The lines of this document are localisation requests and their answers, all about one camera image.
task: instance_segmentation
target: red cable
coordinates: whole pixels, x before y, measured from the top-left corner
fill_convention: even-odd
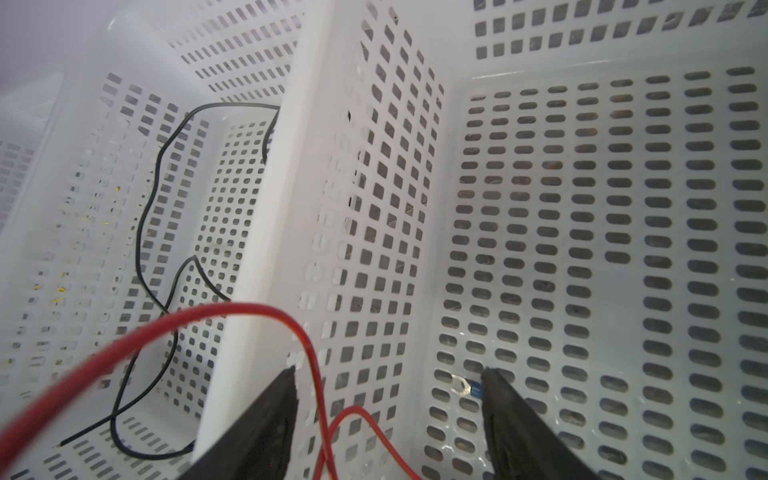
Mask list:
[[[395,462],[397,462],[397,465],[400,465],[400,468],[413,480],[421,480],[421,478],[411,470],[411,467],[408,466],[405,460],[402,459],[400,454],[395,450],[395,447],[392,446],[391,443],[389,443],[389,440],[387,440],[386,436],[384,435],[384,432],[379,428],[379,426],[376,424],[376,420],[373,419],[370,413],[368,413],[363,407],[358,405],[353,405],[351,407],[347,407],[333,419],[331,422],[331,426],[329,427],[329,434],[331,435],[331,438],[333,438],[333,435],[336,433],[336,430],[339,428],[339,424],[341,423],[344,418],[352,415],[353,413],[356,413],[357,415],[360,415],[363,417],[366,422],[368,422],[368,425],[371,426],[374,433],[376,433],[376,436],[379,437],[379,440],[382,441],[384,446],[387,450],[389,450],[389,453],[392,454],[392,457],[395,459]],[[317,463],[315,463],[315,473],[312,475],[312,480],[319,480],[320,476],[323,473],[323,463],[325,462],[325,450],[320,450],[320,453],[317,454]]]
[[[211,303],[162,316],[115,341],[100,352],[95,353],[75,370],[69,372],[63,379],[36,399],[0,433],[0,477],[5,477],[6,471],[11,467],[14,460],[51,420],[60,414],[67,405],[83,393],[96,379],[109,373],[112,367],[122,359],[137,352],[149,342],[160,338],[165,333],[178,329],[188,323],[211,316],[237,314],[267,316],[275,319],[290,328],[304,347],[312,370],[312,380],[315,384],[320,435],[323,438],[321,448],[328,459],[328,471],[331,478],[336,480],[336,465],[333,462],[331,436],[328,433],[323,382],[320,377],[320,368],[317,364],[317,354],[315,354],[310,338],[301,325],[282,310],[267,305],[260,305],[259,303],[233,302]]]

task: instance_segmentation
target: black wire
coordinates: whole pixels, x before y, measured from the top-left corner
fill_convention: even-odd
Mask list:
[[[157,188],[160,182],[160,167],[161,167],[161,161],[163,157],[163,153],[170,147],[170,144],[173,142],[173,140],[178,137],[178,135],[181,133],[182,129],[184,129],[184,125],[186,125],[189,120],[199,111],[205,110],[207,108],[213,108],[213,107],[260,107],[260,108],[271,108],[274,110],[280,110],[279,107],[276,107],[274,105],[267,105],[267,104],[256,104],[256,103],[213,103],[213,104],[205,104],[201,105],[200,107],[197,107],[192,110],[189,114],[187,114],[186,117],[182,120],[179,127],[176,129],[176,131],[168,138],[168,140],[165,141],[163,144],[163,147],[160,149],[160,152],[157,154],[157,161],[155,162],[155,171],[154,171],[154,182],[152,185],[152,191],[150,193],[150,197],[147,201],[147,205],[144,207],[144,211],[141,214],[141,219],[139,220],[139,224],[137,227],[137,236],[136,236],[136,254],[135,254],[135,266],[136,266],[136,275],[139,279],[140,284],[144,288],[144,291],[147,293],[147,295],[152,299],[152,301],[158,305],[161,310],[162,314],[167,314],[168,308],[170,307],[171,302],[173,301],[174,294],[176,293],[176,288],[179,282],[179,279],[181,277],[181,274],[184,272],[184,268],[190,263],[194,262],[195,267],[197,268],[197,272],[200,274],[200,276],[203,279],[203,282],[210,288],[215,295],[219,296],[222,300],[228,301],[230,298],[223,293],[219,289],[216,288],[216,286],[213,285],[213,283],[210,281],[208,276],[205,274],[203,270],[203,266],[200,264],[200,260],[197,258],[197,255],[193,255],[189,258],[187,258],[179,267],[179,270],[176,272],[176,276],[174,277],[174,281],[171,284],[170,292],[168,294],[168,299],[165,304],[161,304],[159,299],[149,290],[149,286],[147,285],[146,281],[144,280],[144,274],[141,271],[141,232],[144,229],[144,221],[147,219],[147,215],[149,214],[149,211],[151,209],[152,203],[154,202],[154,198],[157,195]],[[262,162],[266,164],[266,144],[270,138],[270,135],[272,134],[272,131],[275,127],[275,123],[277,122],[277,114],[273,117],[272,121],[270,122],[269,127],[266,130],[266,133],[264,134],[264,139],[262,140]],[[176,353],[176,348],[178,345],[179,340],[179,332],[178,330],[174,330],[174,340],[170,346],[170,352],[168,353],[168,357],[163,364],[162,369],[160,372],[155,376],[152,383],[141,393],[139,396],[137,396],[135,399],[131,400],[128,404],[126,404],[123,407],[120,407],[120,403],[123,398],[123,394],[125,391],[125,387],[127,385],[127,381],[131,376],[131,371],[133,371],[134,364],[136,363],[136,360],[138,359],[139,353],[141,353],[141,350],[136,352],[133,357],[131,357],[131,361],[128,363],[128,366],[125,370],[125,374],[123,375],[123,379],[121,381],[120,389],[118,390],[118,396],[115,399],[114,407],[112,409],[112,413],[110,415],[107,415],[103,419],[99,420],[98,422],[88,426],[85,429],[82,429],[80,432],[75,433],[74,435],[66,438],[61,443],[59,443],[59,446],[67,445],[70,442],[73,442],[76,439],[79,439],[83,435],[93,431],[94,429],[98,428],[99,426],[105,424],[106,422],[110,422],[110,434],[112,437],[112,440],[114,441],[115,446],[118,447],[118,449],[123,452],[125,455],[128,455],[130,457],[134,458],[141,458],[144,460],[166,460],[169,458],[175,458],[178,456],[186,455],[187,453],[192,452],[192,449],[194,448],[194,441],[184,447],[184,449],[176,451],[176,452],[168,452],[165,454],[159,454],[159,455],[152,455],[152,454],[145,454],[141,452],[135,452],[133,450],[130,450],[128,447],[126,447],[122,441],[119,438],[118,432],[117,432],[117,417],[118,415],[126,412],[129,408],[136,405],[138,402],[140,402],[145,396],[149,394],[149,392],[152,391],[152,389],[160,382],[165,372],[168,370],[168,367],[170,366],[170,363],[173,361],[174,355]]]

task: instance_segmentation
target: white plastic basket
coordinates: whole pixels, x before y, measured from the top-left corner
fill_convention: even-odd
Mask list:
[[[451,385],[484,367],[603,478],[768,478],[766,11],[131,5],[67,83],[0,240],[2,418],[157,315],[132,283],[133,229],[168,128],[199,104],[262,101],[281,105],[266,168],[258,109],[202,112],[164,161],[144,248],[161,296],[196,253],[234,300],[286,310],[319,352],[330,415],[362,405],[425,478],[492,477],[479,403]],[[210,301],[194,273],[182,290],[175,306]],[[119,422],[125,441],[167,452],[197,436],[196,458],[293,364],[287,478],[308,478],[319,437],[298,343],[245,318],[183,334]],[[126,398],[168,344],[145,349]],[[14,480],[186,468],[118,455],[107,429],[51,449],[109,412],[121,374]],[[345,422],[342,478],[400,478],[377,443]]]

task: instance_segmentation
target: white plastic surface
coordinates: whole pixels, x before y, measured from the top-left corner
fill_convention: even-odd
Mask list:
[[[483,367],[503,368],[604,478],[768,477],[768,3],[275,0],[185,4],[184,15],[180,5],[137,3],[111,25],[37,156],[45,168],[3,236],[15,254],[0,257],[16,315],[4,338],[27,327],[2,350],[13,359],[5,415],[157,314],[129,276],[161,125],[207,101],[258,99],[283,106],[264,172],[238,172],[260,152],[237,153],[228,137],[258,137],[270,118],[260,111],[201,114],[169,157],[162,231],[145,237],[147,272],[166,266],[152,275],[161,292],[173,266],[202,252],[234,299],[285,309],[313,339],[330,414],[364,406],[431,480],[492,477],[479,403],[450,383]],[[153,96],[158,113],[138,114]],[[245,179],[263,186],[226,192]],[[224,211],[230,198],[253,212]],[[201,227],[223,233],[181,234]],[[210,301],[194,275],[185,287],[178,302]],[[76,345],[62,353],[63,342]],[[202,415],[201,455],[293,364],[287,478],[308,478],[319,437],[299,344],[247,318],[187,328],[182,343],[164,386],[127,415],[126,438],[178,449]],[[142,355],[129,397],[166,348]],[[62,355],[71,362],[57,365]],[[61,478],[185,468],[190,458],[145,470],[114,455],[103,429],[51,458],[48,447],[108,411],[120,375],[41,440],[18,478],[61,462],[56,475],[72,469]],[[131,436],[147,425],[154,436]],[[378,444],[345,421],[333,446],[343,478],[400,478]],[[90,446],[104,464],[86,460]]]

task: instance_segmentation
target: white wall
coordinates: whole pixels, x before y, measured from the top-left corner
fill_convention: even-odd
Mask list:
[[[0,0],[0,91],[19,75],[83,55],[130,0]]]

